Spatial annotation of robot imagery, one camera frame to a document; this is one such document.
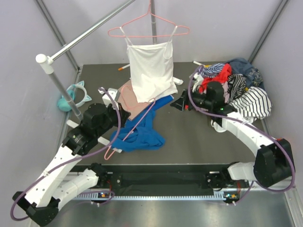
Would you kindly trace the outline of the blue tank top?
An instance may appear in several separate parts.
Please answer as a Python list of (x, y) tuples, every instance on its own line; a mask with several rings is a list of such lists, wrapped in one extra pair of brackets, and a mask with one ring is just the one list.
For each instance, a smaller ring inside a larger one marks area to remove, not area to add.
[(157, 150), (163, 147), (165, 139), (155, 131), (153, 124), (151, 126), (139, 126), (139, 122), (133, 127), (125, 124), (125, 126), (120, 129), (116, 140), (112, 143), (112, 147), (125, 152)]

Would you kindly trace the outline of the pink wire hanger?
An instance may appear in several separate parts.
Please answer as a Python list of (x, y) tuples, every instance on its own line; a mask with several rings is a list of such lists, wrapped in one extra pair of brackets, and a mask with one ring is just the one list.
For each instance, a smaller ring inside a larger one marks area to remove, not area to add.
[(153, 128), (152, 121), (155, 117), (156, 99), (152, 98), (147, 103), (131, 103), (131, 98), (136, 98), (130, 85), (123, 85), (120, 89), (122, 107), (131, 113), (125, 122), (116, 141), (106, 150), (104, 159), (109, 160), (117, 149), (125, 152), (135, 150), (157, 150), (165, 143)]

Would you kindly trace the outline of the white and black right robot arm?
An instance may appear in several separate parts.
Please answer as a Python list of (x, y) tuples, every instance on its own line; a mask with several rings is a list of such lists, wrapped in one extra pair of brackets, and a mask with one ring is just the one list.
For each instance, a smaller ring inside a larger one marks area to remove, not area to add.
[(245, 121), (241, 114), (225, 102), (224, 88), (219, 82), (210, 82), (206, 92), (183, 90), (180, 98), (171, 103), (180, 110), (195, 109), (209, 115), (215, 129), (232, 133), (253, 153), (253, 162), (235, 162), (221, 171), (221, 182), (226, 187), (238, 180), (255, 181), (264, 188), (291, 178), (294, 184), (295, 167), (290, 143), (274, 139)]

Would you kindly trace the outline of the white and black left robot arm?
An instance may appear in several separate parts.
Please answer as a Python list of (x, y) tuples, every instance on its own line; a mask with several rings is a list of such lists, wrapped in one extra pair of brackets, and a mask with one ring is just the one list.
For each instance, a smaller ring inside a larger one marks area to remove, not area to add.
[(79, 194), (93, 186), (105, 186), (107, 175), (98, 163), (89, 166), (75, 179), (61, 183), (77, 163), (93, 155), (90, 151), (98, 144), (99, 137), (113, 127), (124, 126), (130, 115), (121, 104), (91, 104), (83, 113), (80, 124), (68, 132), (55, 157), (39, 178), (23, 192), (14, 194), (11, 219), (23, 220), (14, 216), (14, 208), (19, 206), (27, 218), (44, 227)]

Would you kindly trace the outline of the white cloth near arm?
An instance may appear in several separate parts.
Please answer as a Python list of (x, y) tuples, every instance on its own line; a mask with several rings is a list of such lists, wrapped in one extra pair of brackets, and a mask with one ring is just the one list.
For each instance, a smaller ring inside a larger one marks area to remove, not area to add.
[(227, 131), (224, 127), (222, 127), (220, 125), (220, 123), (218, 123), (217, 121), (214, 121), (213, 119), (211, 120), (211, 126), (218, 133), (223, 133), (223, 132)]

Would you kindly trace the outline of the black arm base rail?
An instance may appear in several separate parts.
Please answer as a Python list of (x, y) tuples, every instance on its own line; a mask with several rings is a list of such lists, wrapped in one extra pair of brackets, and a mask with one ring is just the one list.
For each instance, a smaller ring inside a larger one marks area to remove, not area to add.
[(248, 188), (244, 180), (232, 180), (227, 164), (79, 165), (74, 172), (91, 168), (101, 175), (96, 189), (110, 188), (116, 196), (200, 196), (215, 190)]

